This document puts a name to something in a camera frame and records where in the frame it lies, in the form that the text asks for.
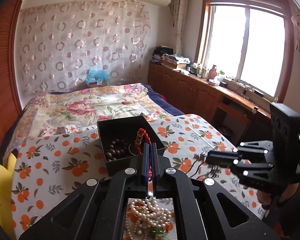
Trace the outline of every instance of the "window frame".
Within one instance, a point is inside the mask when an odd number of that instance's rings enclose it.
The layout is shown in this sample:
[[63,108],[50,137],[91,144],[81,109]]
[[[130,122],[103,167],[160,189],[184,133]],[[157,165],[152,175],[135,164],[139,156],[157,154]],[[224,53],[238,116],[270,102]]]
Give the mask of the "window frame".
[[[274,98],[277,97],[277,102],[282,103],[284,97],[286,95],[288,84],[290,81],[290,75],[292,70],[292,63],[293,63],[293,54],[294,54],[294,31],[293,31],[293,23],[291,21],[291,9],[288,0],[271,0],[273,4],[280,3],[284,6],[284,28],[285,28],[285,44],[284,44],[284,54],[283,54],[283,61],[282,61],[282,68],[281,73],[277,85],[277,89],[275,92],[274,97],[268,95],[264,91],[260,90],[259,88],[250,85],[252,88],[258,89],[265,94],[265,98],[268,101],[274,101]],[[213,25],[213,16],[215,13],[216,6],[210,5],[210,0],[203,0],[202,2],[202,17],[200,22],[200,33],[198,37],[197,49],[195,54],[194,61],[200,64],[207,64],[208,56],[209,56],[209,49],[211,43],[211,36],[212,36],[212,25]],[[240,63],[238,66],[238,71],[236,78],[240,80],[243,65],[246,57],[247,52],[247,45],[248,45],[248,38],[249,38],[249,25],[250,25],[250,8],[246,7],[246,25],[245,25],[245,33],[244,33],[244,40],[242,45],[241,51],[241,58]]]

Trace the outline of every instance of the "circle patterned curtain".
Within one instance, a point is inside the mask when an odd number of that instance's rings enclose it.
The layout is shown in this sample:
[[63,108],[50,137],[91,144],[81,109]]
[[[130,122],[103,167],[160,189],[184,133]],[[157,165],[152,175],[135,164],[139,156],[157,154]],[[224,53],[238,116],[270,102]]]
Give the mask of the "circle patterned curtain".
[[82,88],[89,68],[110,84],[139,82],[149,13],[134,1],[58,3],[20,11],[16,69],[26,94]]

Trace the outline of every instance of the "human hand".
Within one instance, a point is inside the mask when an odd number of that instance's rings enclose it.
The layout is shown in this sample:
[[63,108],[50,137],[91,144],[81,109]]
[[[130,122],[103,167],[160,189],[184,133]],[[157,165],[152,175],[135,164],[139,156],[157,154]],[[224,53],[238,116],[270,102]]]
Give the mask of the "human hand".
[[270,193],[265,193],[261,190],[257,191],[257,198],[259,203],[263,205],[270,205],[271,204],[271,194]]

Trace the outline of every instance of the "cabinet door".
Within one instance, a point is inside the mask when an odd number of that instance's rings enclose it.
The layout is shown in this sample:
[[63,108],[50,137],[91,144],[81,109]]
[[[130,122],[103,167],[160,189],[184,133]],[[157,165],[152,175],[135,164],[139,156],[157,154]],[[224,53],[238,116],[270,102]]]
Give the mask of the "cabinet door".
[[186,78],[178,78],[176,80],[175,89],[175,107],[185,114],[192,113],[193,109],[194,87]]
[[176,85],[176,81],[173,75],[173,71],[164,71],[161,74],[161,87],[160,94],[163,95],[167,102],[171,105],[174,105],[174,88]]
[[162,73],[160,71],[160,67],[156,65],[149,65],[148,84],[157,93],[160,93],[161,90],[161,78]]
[[217,90],[197,88],[194,95],[193,113],[211,122],[220,98],[221,93]]

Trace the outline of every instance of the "wooden countertop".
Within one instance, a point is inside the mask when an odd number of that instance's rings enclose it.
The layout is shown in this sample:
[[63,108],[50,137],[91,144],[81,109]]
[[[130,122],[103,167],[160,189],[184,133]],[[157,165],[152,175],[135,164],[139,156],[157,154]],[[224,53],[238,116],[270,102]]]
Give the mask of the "wooden countertop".
[[[162,65],[156,65],[156,66],[163,67],[166,70],[171,70],[171,69],[166,68]],[[250,112],[252,112],[253,108],[255,106],[257,106],[256,104],[254,104],[254,103],[250,102],[249,100],[243,98],[242,96],[238,95],[236,92],[230,91],[228,88],[224,88],[224,87],[220,87],[220,86],[215,87],[215,86],[210,85],[208,83],[208,80],[206,80],[206,79],[199,78],[195,75],[185,75],[185,74],[182,74],[178,71],[173,71],[173,72],[178,73],[178,74],[183,75],[183,76],[187,76],[191,79],[194,79],[196,81],[204,83],[205,85],[210,86],[211,88],[220,91],[223,96],[225,96],[225,97],[231,99],[232,101],[236,102],[237,104],[243,106],[245,109],[249,110]],[[269,118],[269,119],[271,118],[270,113],[268,111],[266,111],[265,109],[263,109],[262,107],[260,107],[260,106],[258,106],[258,112],[260,114],[262,114],[263,116]]]

